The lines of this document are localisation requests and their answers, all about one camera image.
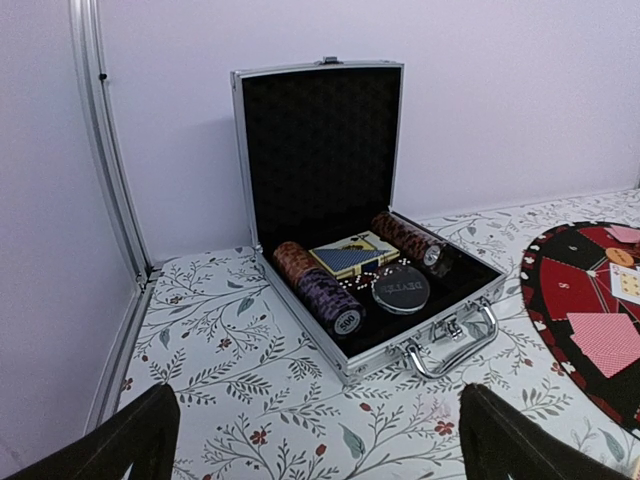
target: case lid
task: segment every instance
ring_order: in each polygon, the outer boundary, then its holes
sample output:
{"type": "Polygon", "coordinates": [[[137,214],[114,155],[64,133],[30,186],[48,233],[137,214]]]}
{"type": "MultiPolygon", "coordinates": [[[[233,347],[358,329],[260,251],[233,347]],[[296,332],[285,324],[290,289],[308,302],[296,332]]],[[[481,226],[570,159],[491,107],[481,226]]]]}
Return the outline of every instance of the case lid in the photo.
{"type": "Polygon", "coordinates": [[[391,202],[403,65],[232,73],[252,240],[313,248],[367,230],[391,202]]]}

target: white wall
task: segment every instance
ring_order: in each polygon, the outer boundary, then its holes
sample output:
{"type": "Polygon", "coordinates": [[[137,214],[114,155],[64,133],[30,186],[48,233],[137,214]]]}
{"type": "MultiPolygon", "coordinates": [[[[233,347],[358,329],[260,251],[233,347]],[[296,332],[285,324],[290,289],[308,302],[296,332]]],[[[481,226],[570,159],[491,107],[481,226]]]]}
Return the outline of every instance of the white wall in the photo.
{"type": "Polygon", "coordinates": [[[68,4],[0,2],[0,477],[82,436],[134,292],[89,150],[68,4]]]}
{"type": "Polygon", "coordinates": [[[229,71],[406,63],[395,206],[415,216],[634,186],[635,0],[102,2],[127,174],[155,261],[247,243],[229,71]]]}

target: poker chip case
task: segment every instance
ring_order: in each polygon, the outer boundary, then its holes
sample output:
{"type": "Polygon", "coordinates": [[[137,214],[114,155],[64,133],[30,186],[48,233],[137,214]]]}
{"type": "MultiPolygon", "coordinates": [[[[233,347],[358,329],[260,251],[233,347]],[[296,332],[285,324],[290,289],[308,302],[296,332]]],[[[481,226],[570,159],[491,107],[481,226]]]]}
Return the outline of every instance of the poker chip case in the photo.
{"type": "MultiPolygon", "coordinates": [[[[505,275],[393,209],[402,77],[400,63],[335,57],[231,73],[257,262],[347,384],[398,361],[425,378],[440,378],[498,333],[491,303],[505,275]],[[358,291],[367,312],[362,328],[336,339],[290,288],[273,252],[288,241],[310,250],[367,231],[381,212],[437,238],[449,266],[443,275],[421,269],[430,297],[410,315],[393,315],[376,305],[370,290],[358,291]],[[434,363],[425,353],[436,344],[447,353],[434,363]]],[[[424,182],[428,188],[429,179],[424,182]]]]}

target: white tablecloth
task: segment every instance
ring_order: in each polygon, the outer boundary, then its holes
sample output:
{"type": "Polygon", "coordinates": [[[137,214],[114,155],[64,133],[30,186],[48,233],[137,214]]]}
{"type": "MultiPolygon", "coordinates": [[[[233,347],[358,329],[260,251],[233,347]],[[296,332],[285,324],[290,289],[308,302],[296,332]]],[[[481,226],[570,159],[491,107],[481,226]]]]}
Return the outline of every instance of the white tablecloth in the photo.
{"type": "Polygon", "coordinates": [[[343,387],[254,269],[251,248],[170,261],[120,406],[171,384],[182,411],[178,479],[464,478],[458,393],[481,382],[560,440],[630,474],[638,442],[568,379],[520,295],[523,249],[550,227],[584,220],[640,225],[640,191],[424,222],[509,272],[494,306],[497,340],[436,382],[398,365],[343,387]]]}

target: white playing card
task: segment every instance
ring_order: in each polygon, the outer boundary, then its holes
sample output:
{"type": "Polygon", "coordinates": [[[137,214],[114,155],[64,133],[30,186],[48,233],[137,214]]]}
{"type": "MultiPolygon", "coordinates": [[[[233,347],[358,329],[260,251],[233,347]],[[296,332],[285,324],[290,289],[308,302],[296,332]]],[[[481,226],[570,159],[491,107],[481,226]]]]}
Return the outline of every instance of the white playing card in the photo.
{"type": "Polygon", "coordinates": [[[611,293],[621,300],[640,305],[640,272],[612,263],[611,293]]]}

